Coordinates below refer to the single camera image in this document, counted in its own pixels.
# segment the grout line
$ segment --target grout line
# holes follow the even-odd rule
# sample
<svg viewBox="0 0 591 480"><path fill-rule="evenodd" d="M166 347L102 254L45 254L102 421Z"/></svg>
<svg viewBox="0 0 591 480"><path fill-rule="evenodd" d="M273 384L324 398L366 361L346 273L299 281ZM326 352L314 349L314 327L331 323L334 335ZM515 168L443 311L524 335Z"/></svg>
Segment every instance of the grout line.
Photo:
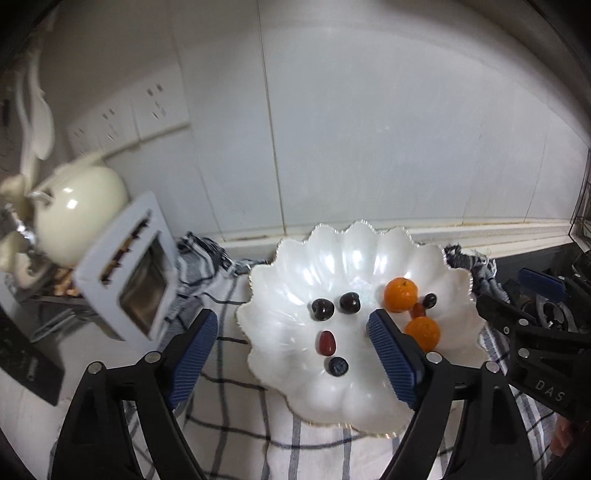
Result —
<svg viewBox="0 0 591 480"><path fill-rule="evenodd" d="M283 234L287 235L287 226L285 225L285 214L283 212L283 199L281 198L281 183L279 181L279 165L277 164L277 149L275 147L275 131L273 129L273 117L271 115L271 100L269 98L269 84L267 81L267 65L265 63L265 47L262 42L262 26L261 26L261 9L259 8L259 0L256 3L256 16L259 24L259 39L261 40L261 59L262 59L262 73L265 81L265 95L267 96L267 111L269 113L269 130L271 131L271 145L273 148L273 162L275 164L275 178L277 179L277 193L279 194L279 209L281 211L281 224L283 225Z"/></svg>
<svg viewBox="0 0 591 480"><path fill-rule="evenodd" d="M173 14L172 14L172 9L171 9L171 5L170 5L170 1L171 0L166 0L165 4L166 4L166 16L167 16L167 25L168 25L168 34L170 35L170 40L172 42L173 45L173 50L174 50L174 56L177 59L177 63L178 63L178 68L181 71L181 81L183 83L183 96L184 96L184 102L185 105L187 106L187 112L189 113L189 123L188 125L185 125L182 128L185 127L189 127L189 131L191 132L191 140L193 142L193 152L195 154L194 157L194 162L195 162L195 167L197 168L197 172L199 173L199 178L201 179L201 185L203 186L203 193L205 194L205 198L207 199L207 202L209 204L209 208L212 211L212 216L213 216L213 220L216 222L217 225L217 233L216 235L219 235L222 238L222 241L226 241L226 239L223 236L223 232L222 232L222 228L220 227L220 222L217 219L217 215L216 215L216 211L213 208L213 203L211 198L209 197L209 192L207 191L207 185L205 185L205 179L203 178L203 172L201 171L201 167L199 166L199 159L198 159L198 155L197 155L197 142L195 141L195 132L193 131L193 117L191 116L191 106L189 105L189 102L187 101L187 83L185 81L185 75L184 75L184 69L183 69L183 62L181 61L181 54L180 54L180 49L177 45L177 39L176 36L174 35L174 26L173 26Z"/></svg>
<svg viewBox="0 0 591 480"><path fill-rule="evenodd" d="M540 175L542 173L542 165L544 164L544 155L546 153L546 143L548 141L548 130L549 129L550 129L550 120L548 120L548 128L546 129L546 136L544 137L544 148L542 149L542 159L540 160L540 168L538 169L538 176L535 180L534 191L531 193L530 204L527 207L527 212L525 213L525 218L523 219L523 223L526 222L527 216L530 214L531 204L534 202L535 190L538 188L538 183L540 182Z"/></svg>

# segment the checkered cloth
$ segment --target checkered cloth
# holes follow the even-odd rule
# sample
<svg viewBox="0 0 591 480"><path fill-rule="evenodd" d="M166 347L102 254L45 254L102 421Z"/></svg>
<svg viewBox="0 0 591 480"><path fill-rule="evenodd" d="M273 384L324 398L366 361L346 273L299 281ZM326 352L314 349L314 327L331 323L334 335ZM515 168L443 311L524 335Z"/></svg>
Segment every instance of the checkered cloth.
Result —
<svg viewBox="0 0 591 480"><path fill-rule="evenodd" d="M219 336L194 397L178 418L209 478L379 478L399 445L398 438L377 439L351 429L309 426L291 414L282 396L264 388L249 372L250 347L235 318L238 305L251 295L245 263L230 263L213 242L204 244L192 235L182 240L180 251L182 283L169 319L171 334L184 331L202 307L216 312L219 321ZM506 372L505 338L486 327L479 340ZM555 414L527 395L513 392L541 478L550 455ZM440 479L445 472L460 414L457 408L450 415L430 478ZM142 473L147 480L156 479L133 404L127 406L126 415Z"/></svg>

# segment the wall socket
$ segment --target wall socket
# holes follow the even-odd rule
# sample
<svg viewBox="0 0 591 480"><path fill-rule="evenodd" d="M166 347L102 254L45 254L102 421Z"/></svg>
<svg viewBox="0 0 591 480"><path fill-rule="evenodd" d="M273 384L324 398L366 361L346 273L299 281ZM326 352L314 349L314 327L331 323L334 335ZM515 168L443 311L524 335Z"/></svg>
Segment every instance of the wall socket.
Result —
<svg viewBox="0 0 591 480"><path fill-rule="evenodd" d="M144 77L130 88L130 93L142 140L189 124L178 63L171 63Z"/></svg>
<svg viewBox="0 0 591 480"><path fill-rule="evenodd" d="M189 124L178 63L162 67L89 109L67 127L77 157L106 155Z"/></svg>
<svg viewBox="0 0 591 480"><path fill-rule="evenodd" d="M90 128L90 115L78 117L66 127L68 140L72 146L74 157L99 150L100 144L96 132Z"/></svg>
<svg viewBox="0 0 591 480"><path fill-rule="evenodd" d="M139 143L135 129L134 111L126 90L113 95L90 113L91 128L95 129L101 150L115 153Z"/></svg>

